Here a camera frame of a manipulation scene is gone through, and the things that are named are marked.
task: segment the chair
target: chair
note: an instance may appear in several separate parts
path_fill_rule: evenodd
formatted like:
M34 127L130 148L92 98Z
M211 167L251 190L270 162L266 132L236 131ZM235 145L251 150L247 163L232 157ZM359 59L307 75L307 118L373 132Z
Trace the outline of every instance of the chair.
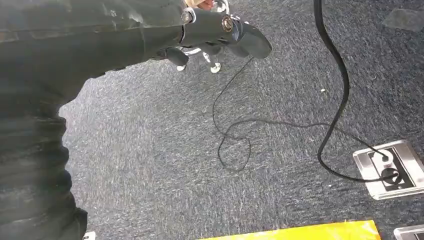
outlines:
M213 0L213 8L212 8L211 11L218 12L218 13L225 12L227 15L230 15L230 5L229 5L227 0ZM188 57L202 53L203 58L207 62L208 66L210 67L210 71L213 74L216 74L221 70L221 63L215 61L216 57L215 56L212 56L212 57L209 56L209 54L207 54L206 52L202 52L202 50L200 48L184 48L184 47L182 47L181 50ZM181 71L186 69L186 66L187 65L177 66L176 69L181 72Z

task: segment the floor outlet box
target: floor outlet box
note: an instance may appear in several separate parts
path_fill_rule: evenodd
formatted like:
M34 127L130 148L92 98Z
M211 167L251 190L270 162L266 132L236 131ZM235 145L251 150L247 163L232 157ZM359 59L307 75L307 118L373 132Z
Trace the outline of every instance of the floor outlet box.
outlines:
M424 225L399 227L393 234L397 240L424 240Z
M366 187L375 200L424 193L424 165L406 140L375 146L353 153L364 179L377 179L398 174L393 179L367 182Z

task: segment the yellow paper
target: yellow paper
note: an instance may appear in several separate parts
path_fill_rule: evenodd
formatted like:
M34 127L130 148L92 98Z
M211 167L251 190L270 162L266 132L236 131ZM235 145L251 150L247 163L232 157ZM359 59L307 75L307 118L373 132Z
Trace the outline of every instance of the yellow paper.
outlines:
M376 224L369 221L346 221L262 231L204 240L381 240Z

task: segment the carpeted floor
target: carpeted floor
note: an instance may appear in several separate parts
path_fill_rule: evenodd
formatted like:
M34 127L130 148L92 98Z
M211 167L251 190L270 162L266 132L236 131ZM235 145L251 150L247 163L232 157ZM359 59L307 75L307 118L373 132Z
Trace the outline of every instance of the carpeted floor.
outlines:
M218 101L221 128L248 117L329 122L342 81L315 30L312 0L231 3L234 13L265 33L273 52L254 60ZM393 9L418 10L424 3L324 4L329 35L351 77L339 126L374 145L407 139L424 156L424 30L383 24ZM424 224L424 195L376 201L364 184L321 168L316 152L323 127L239 126L234 134L252 138L251 160L239 173L223 169L212 103L247 59L219 57L218 74L209 72L201 56L185 72L167 61L108 72L89 80L61 109L72 192L98 239L190 240L372 219L382 238L392 240L395 228ZM359 177L352 153L363 148L336 133L324 159ZM231 166L246 155L243 142L225 143L223 156Z

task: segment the electrical outlet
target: electrical outlet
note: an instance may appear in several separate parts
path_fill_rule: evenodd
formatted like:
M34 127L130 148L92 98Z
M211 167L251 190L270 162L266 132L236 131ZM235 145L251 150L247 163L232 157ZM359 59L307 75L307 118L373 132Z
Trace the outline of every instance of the electrical outlet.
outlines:
M393 174L398 174L398 176L393 177L392 179L382 181L386 191L415 187L409 174L405 170L404 165L400 161L396 149L394 147L389 147L386 149L380 149L379 151L387 156L387 159L385 159L383 155L378 152L368 153L372 165L374 166L378 175L380 177L386 177Z
M365 184L374 199L424 193L424 166L407 141L394 141L374 148L384 155L369 148L353 153L362 177L377 179L398 174L391 179Z

